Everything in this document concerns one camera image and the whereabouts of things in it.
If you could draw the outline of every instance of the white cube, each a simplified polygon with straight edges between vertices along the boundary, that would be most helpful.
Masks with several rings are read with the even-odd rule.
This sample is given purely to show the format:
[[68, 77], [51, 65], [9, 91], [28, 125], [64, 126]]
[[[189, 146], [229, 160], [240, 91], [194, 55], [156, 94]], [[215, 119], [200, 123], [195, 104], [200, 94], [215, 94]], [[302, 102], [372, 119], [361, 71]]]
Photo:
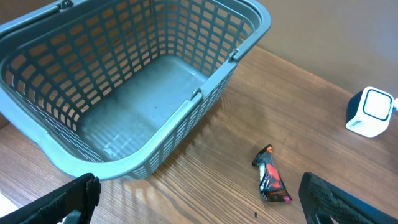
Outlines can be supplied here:
[[377, 136], [387, 129], [393, 106], [389, 93], [366, 87], [348, 103], [346, 128], [368, 138]]

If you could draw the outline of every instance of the gray-blue basket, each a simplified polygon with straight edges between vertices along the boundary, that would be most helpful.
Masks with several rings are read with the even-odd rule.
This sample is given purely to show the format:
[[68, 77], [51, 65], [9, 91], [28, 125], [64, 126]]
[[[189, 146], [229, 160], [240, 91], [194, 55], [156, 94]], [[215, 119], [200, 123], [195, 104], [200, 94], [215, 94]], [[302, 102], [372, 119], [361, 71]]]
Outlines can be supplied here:
[[64, 0], [0, 26], [0, 112], [62, 171], [153, 173], [271, 19], [254, 0]]

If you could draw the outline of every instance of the snack wrapper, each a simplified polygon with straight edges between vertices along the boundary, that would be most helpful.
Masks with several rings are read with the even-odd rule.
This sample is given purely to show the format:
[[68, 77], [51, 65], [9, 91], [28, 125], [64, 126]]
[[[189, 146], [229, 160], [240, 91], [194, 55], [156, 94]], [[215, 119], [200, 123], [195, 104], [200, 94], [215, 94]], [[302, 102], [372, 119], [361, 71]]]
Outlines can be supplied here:
[[269, 144], [254, 158], [252, 165], [260, 170], [260, 194], [266, 202], [291, 202], [284, 182], [272, 160], [273, 148]]

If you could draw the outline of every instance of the basket bottom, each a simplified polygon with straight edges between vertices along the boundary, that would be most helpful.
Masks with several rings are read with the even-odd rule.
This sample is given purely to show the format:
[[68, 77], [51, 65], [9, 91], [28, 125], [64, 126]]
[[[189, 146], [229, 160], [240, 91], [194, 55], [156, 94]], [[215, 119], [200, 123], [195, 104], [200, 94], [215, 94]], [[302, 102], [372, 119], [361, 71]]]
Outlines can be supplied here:
[[149, 63], [90, 108], [76, 127], [106, 161], [138, 151], [207, 76], [175, 56]]

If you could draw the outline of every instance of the wood grain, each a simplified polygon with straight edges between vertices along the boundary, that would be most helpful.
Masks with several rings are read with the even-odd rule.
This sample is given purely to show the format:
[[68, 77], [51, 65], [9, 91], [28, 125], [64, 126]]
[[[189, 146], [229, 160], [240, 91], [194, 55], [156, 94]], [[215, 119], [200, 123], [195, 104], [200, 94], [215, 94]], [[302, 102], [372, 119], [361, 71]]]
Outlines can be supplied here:
[[[152, 177], [102, 183], [92, 223], [305, 223], [298, 197], [304, 172], [397, 217], [398, 119], [379, 137], [358, 136], [345, 129], [351, 97], [254, 47]], [[292, 203], [260, 198], [251, 161], [269, 143]], [[71, 180], [11, 124], [0, 130], [0, 177], [0, 191], [19, 207]]]

